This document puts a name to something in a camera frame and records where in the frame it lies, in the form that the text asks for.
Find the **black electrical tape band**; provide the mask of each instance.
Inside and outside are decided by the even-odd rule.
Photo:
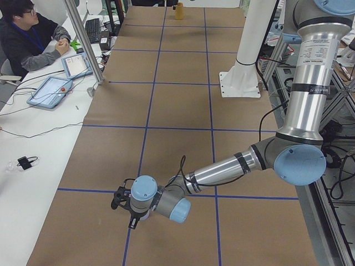
[[[239,64],[241,64],[241,65],[254,65],[255,63],[252,63],[252,64],[243,64],[243,63],[240,63],[239,61],[238,61],[238,59],[236,59],[237,60],[237,62],[239,63]]]
[[[300,137],[293,137],[293,136],[281,134],[278,132],[276,132],[276,137],[278,137],[279,139],[283,139],[283,140],[288,140],[288,141],[302,143],[302,144],[315,145],[315,146],[323,144],[323,140],[309,140],[309,139],[304,139],[304,138],[300,138]]]
[[[194,188],[194,191],[201,192],[202,190],[200,189],[199,184],[196,181],[195,172],[189,173],[189,176],[190,176],[191,185]]]
[[[344,17],[320,17],[320,18],[312,18],[307,21],[303,21],[302,23],[299,24],[298,28],[303,28],[308,25],[314,25],[314,24],[320,24],[320,23],[340,23],[340,24],[345,24],[350,27],[349,30],[351,30],[351,27],[353,25],[353,21],[349,18],[344,18]]]
[[[151,205],[149,206],[149,208],[152,211],[155,211],[155,209],[157,208],[158,203],[159,203],[159,201],[161,199],[161,196],[163,195],[164,190],[165,190],[165,187],[163,187],[163,186],[159,186],[158,187],[158,191],[154,195],[153,200],[151,201]]]
[[[266,169],[265,162],[264,162],[264,159],[263,159],[262,156],[261,156],[261,153],[259,152],[259,149],[258,149],[254,144],[251,145],[251,147],[252,147],[252,149],[254,150],[257,159],[259,160],[261,169],[265,170],[265,169]]]
[[[304,91],[309,94],[330,94],[330,86],[316,85],[316,84],[301,84],[293,83],[291,91]]]
[[[247,173],[250,173],[250,168],[248,166],[248,164],[246,163],[242,153],[238,152],[236,154],[234,154],[234,156],[237,158],[240,166],[242,167],[243,173],[244,175],[246,175]]]

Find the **tablet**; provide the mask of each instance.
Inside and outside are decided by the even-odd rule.
[[[62,63],[68,79],[77,79],[93,73],[85,53],[62,58]]]
[[[34,106],[52,109],[63,100],[72,85],[71,79],[49,76],[26,102]]]

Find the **black cable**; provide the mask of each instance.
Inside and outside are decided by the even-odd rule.
[[[15,96],[18,96],[18,95],[28,95],[28,94],[31,94],[30,91],[26,92],[26,93],[16,93],[16,94],[13,94],[12,96],[12,103],[8,104],[7,102],[5,101],[0,101],[0,103],[3,103],[3,104],[6,104],[6,105],[13,105],[15,103]]]
[[[260,58],[260,59],[264,59],[264,60],[269,60],[269,61],[277,62],[277,63],[283,64],[283,65],[288,65],[289,67],[292,67],[292,68],[295,68],[295,67],[296,67],[295,65],[290,65],[290,64],[287,64],[287,63],[284,63],[284,62],[281,62],[281,61],[277,61],[277,60],[273,60],[273,59],[267,58],[267,57],[259,57],[259,58]]]
[[[171,179],[169,180],[168,184],[167,184],[165,187],[169,187],[169,186],[175,181],[175,179],[176,179],[177,177],[179,177],[179,173],[182,174],[182,179],[184,180],[184,184],[185,184],[186,187],[187,187],[186,182],[188,182],[188,183],[195,183],[195,182],[192,182],[191,180],[188,180],[188,179],[186,178],[185,174],[184,174],[184,170],[183,170],[182,168],[184,167],[185,160],[186,160],[186,156],[184,155],[184,156],[182,156],[182,158],[181,158],[181,160],[180,160],[180,169],[179,169],[179,171],[177,172],[177,174],[176,174],[173,178],[171,178]],[[218,183],[218,184],[213,184],[213,185],[200,184],[200,183],[197,183],[197,182],[196,182],[195,184],[196,184],[197,186],[200,186],[200,187],[217,187],[217,186],[222,186],[222,185],[226,185],[226,184],[233,183],[233,182],[237,181],[239,178],[241,178],[242,176],[244,176],[244,175],[241,175],[241,176],[239,176],[239,177],[234,178],[233,180],[230,180],[230,181],[227,181],[227,182],[224,182],[224,183]]]
[[[340,166],[340,172],[339,172],[339,176],[338,176],[338,181],[334,183],[334,185],[332,186],[332,188],[330,189],[329,195],[333,200],[340,200],[343,196],[344,196],[344,190],[343,190],[343,186],[342,186],[342,182],[349,180],[351,178],[353,178],[355,176],[355,173],[352,174],[351,176],[342,179],[342,175],[343,175],[343,169],[344,169],[344,165],[346,160],[349,158],[350,156],[346,156],[342,162],[342,165]],[[340,195],[338,197],[335,197],[333,195],[334,189],[336,188],[336,186],[339,185],[339,189],[340,189]]]
[[[268,22],[267,29],[266,29],[266,31],[265,31],[265,35],[264,35],[264,38],[263,38],[262,43],[261,43],[261,45],[260,45],[260,49],[259,49],[259,53],[258,53],[258,54],[261,53],[262,46],[265,44],[266,38],[267,38],[267,36],[268,36],[268,33],[270,32],[272,23],[274,22],[275,14],[276,14],[276,11],[277,11],[277,7],[278,7],[279,1],[280,1],[280,0],[277,0],[276,3],[275,3],[275,6],[273,7],[273,11],[272,11],[270,20],[269,20],[269,22]]]
[[[37,90],[37,88],[23,87],[23,88],[16,89],[14,92],[19,91],[19,90],[25,90],[25,89]]]
[[[355,140],[355,136],[334,136],[334,138],[341,140]]]
[[[258,73],[259,76],[261,77],[261,80],[262,80],[262,82],[263,82],[263,84],[264,84],[264,86],[265,86],[265,89],[268,91],[268,86],[267,86],[266,81],[265,81],[265,79],[264,79],[264,75],[263,75],[263,74],[261,73],[261,71],[259,70],[257,60],[255,61],[255,68],[256,68],[257,73]]]
[[[270,110],[269,112],[267,112],[266,114],[264,114],[264,116],[263,116],[262,119],[260,120],[260,124],[259,124],[259,141],[261,141],[261,125],[262,125],[262,122],[263,122],[264,118],[265,118],[268,114],[274,112],[275,110],[277,110],[278,108],[280,108],[282,105],[284,105],[284,104],[286,104],[286,103],[288,103],[288,100],[284,101],[282,104],[276,106],[274,109],[272,109],[272,110]]]
[[[83,71],[81,71],[81,72],[80,72],[79,74],[77,74],[76,76],[80,75],[82,72],[86,71],[87,69],[88,69],[88,68],[85,68]],[[82,79],[79,83],[75,84],[74,87],[70,88],[65,94],[71,94],[71,93],[73,93],[73,90],[75,89],[75,87],[78,86],[81,82],[83,82],[84,79],[85,79],[85,77],[88,76],[88,75],[89,75],[89,74],[86,72],[86,73],[84,74],[84,76],[82,76],[83,79]],[[34,97],[34,99],[40,99],[40,98],[43,98],[43,97],[45,97],[45,96],[48,96],[48,97],[49,97],[49,96],[54,95],[54,94],[62,94],[62,93],[48,93],[48,94],[45,94],[45,95],[43,95],[43,96],[41,96],[41,97],[39,97],[39,98],[35,98],[35,97]],[[37,103],[37,104],[31,105],[31,106],[29,106],[29,107],[26,107],[26,108],[22,108],[22,109],[16,110],[16,111],[14,111],[14,112],[8,112],[8,113],[6,113],[6,114],[0,114],[0,116],[15,114],[15,113],[17,113],[17,112],[20,112],[20,111],[23,111],[23,110],[26,110],[26,109],[35,107],[35,106],[41,104],[43,101],[41,101],[41,102],[39,102],[39,103]]]
[[[26,83],[26,82],[28,82],[28,81],[30,81],[30,80],[38,79],[38,78],[41,78],[41,77],[43,77],[43,76],[47,76],[47,75],[51,75],[51,74],[55,74],[55,73],[60,73],[60,72],[64,72],[64,70],[59,70],[59,71],[55,71],[55,72],[43,74],[43,75],[41,75],[41,76],[35,76],[34,78],[27,79],[27,80],[21,82],[21,83],[19,84],[19,86],[21,86],[22,84],[24,84],[24,83]]]
[[[353,73],[354,73],[354,68],[355,68],[355,63],[354,63],[353,69],[351,70],[350,80],[351,80],[351,77],[353,76]]]
[[[17,137],[25,137],[26,139],[31,139],[31,138],[33,138],[33,137],[37,137],[37,136],[40,136],[40,135],[44,135],[44,134],[46,134],[46,133],[49,133],[49,132],[54,131],[54,130],[57,130],[57,129],[63,129],[63,128],[68,127],[68,126],[77,126],[77,125],[82,124],[82,123],[83,123],[83,122],[79,122],[79,123],[76,123],[76,124],[68,124],[68,125],[65,125],[65,126],[55,127],[55,128],[53,128],[53,129],[51,129],[51,130],[48,130],[48,131],[45,131],[45,132],[42,132],[42,133],[39,133],[39,134],[36,134],[36,135],[33,135],[33,136],[18,135],[18,134],[15,134],[15,133],[6,131],[6,130],[1,129],[1,128],[0,128],[0,131],[4,131],[4,132],[6,132],[6,133],[8,133],[8,134],[11,134],[11,135],[14,135],[14,136],[17,136]]]
[[[273,142],[275,140],[275,138],[272,138],[265,146],[265,149],[264,149],[264,158],[266,158],[266,151],[267,151],[267,148],[268,146],[270,145],[271,142]]]
[[[342,150],[342,151],[344,151],[344,152],[346,152],[346,153],[348,153],[349,151],[348,150],[346,150],[346,149],[343,149],[343,148],[341,148],[341,147],[339,147],[339,146],[335,146],[335,145],[327,145],[327,146],[325,146],[325,147],[334,147],[334,148],[337,148],[337,149],[339,149],[339,150]],[[354,155],[350,155],[350,157],[353,159],[353,161],[355,162],[355,157],[354,157]]]
[[[28,161],[28,163],[32,163],[32,162],[38,160],[38,157],[37,157],[37,156],[27,157],[28,160],[29,160],[29,159],[32,159],[32,158],[33,158],[33,160]]]
[[[355,125],[355,123],[351,123],[351,124],[342,124],[342,126],[352,126]]]

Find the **black hair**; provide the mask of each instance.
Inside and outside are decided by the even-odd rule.
[[[31,0],[0,0],[0,10],[5,21],[10,23],[14,16],[23,17],[25,12],[33,8]]]

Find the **label sticker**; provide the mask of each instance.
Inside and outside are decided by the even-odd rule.
[[[324,65],[327,69],[334,68],[339,41],[336,39],[318,39],[302,42],[297,66]]]

